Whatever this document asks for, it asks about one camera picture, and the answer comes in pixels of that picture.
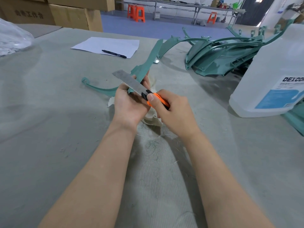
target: fingernail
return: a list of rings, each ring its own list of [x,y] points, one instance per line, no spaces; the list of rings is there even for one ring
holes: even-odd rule
[[[153,101],[153,99],[154,99],[154,94],[148,94],[148,95],[147,95],[147,98],[148,98],[149,101]]]

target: green watering can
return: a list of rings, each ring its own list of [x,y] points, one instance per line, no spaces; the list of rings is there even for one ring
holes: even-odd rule
[[[232,4],[232,8],[233,9],[237,9],[243,2],[241,2],[240,4],[238,2],[235,2]]]

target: pen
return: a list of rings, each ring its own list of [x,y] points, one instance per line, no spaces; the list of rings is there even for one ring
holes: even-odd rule
[[[101,51],[103,51],[103,52],[105,52],[105,53],[109,53],[109,54],[115,55],[115,56],[118,56],[118,57],[127,58],[127,57],[124,56],[124,55],[121,55],[121,54],[118,54],[118,53],[113,53],[113,52],[110,52],[110,51],[108,51],[108,50],[102,49]]]

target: orange utility knife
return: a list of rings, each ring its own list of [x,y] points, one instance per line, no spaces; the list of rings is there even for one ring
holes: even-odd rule
[[[134,90],[136,93],[142,96],[143,99],[147,101],[147,104],[149,106],[152,106],[150,102],[147,99],[148,94],[154,94],[164,105],[164,107],[169,110],[170,104],[163,99],[160,95],[157,93],[152,93],[150,90],[148,90],[146,87],[144,87],[142,84],[140,84],[138,81],[136,81],[133,77],[130,76],[127,72],[123,70],[116,71],[112,73],[115,77],[122,80],[127,86],[129,86],[132,90]]]

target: red plastic stool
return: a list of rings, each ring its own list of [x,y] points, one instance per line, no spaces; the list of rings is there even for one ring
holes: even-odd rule
[[[207,23],[209,23],[210,21],[212,21],[212,22],[213,22],[212,24],[214,24],[214,23],[215,23],[215,20],[216,20],[216,15],[217,15],[217,12],[211,12],[211,14],[210,14],[210,16],[209,16],[209,18],[208,18]]]
[[[136,11],[136,6],[128,4],[128,15],[127,15],[127,18],[130,17],[130,18],[135,19],[135,11]]]
[[[143,6],[136,6],[136,14],[135,14],[135,21],[138,22],[138,20],[142,20],[143,22],[146,22],[145,20],[145,8]]]

